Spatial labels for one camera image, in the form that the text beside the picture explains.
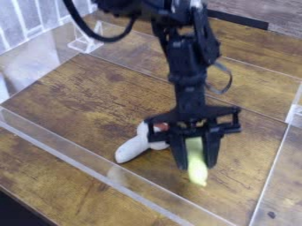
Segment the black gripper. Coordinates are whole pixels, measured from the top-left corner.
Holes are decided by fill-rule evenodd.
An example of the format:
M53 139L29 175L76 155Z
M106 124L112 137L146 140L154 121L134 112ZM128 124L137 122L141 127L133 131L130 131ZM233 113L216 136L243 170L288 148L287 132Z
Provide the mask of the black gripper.
M201 137L205 166L216 165L220 138L240 132L239 107L205 104L204 86L174 86L176 106L145 119L146 140L169 143L180 170L187 170L185 138Z

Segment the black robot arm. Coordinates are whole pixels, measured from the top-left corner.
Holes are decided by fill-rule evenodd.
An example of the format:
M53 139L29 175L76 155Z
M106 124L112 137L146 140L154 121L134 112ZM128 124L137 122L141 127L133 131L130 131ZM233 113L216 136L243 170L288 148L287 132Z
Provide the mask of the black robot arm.
M208 168L216 165L220 139L240 131L240 108L205 103L207 68L220 57L219 41L211 30L205 4L199 0L93 0L100 11L150 22L168 64L168 81L174 87L176 106L148 117L146 139L170 146L179 169L188 168L185 141L197 138Z

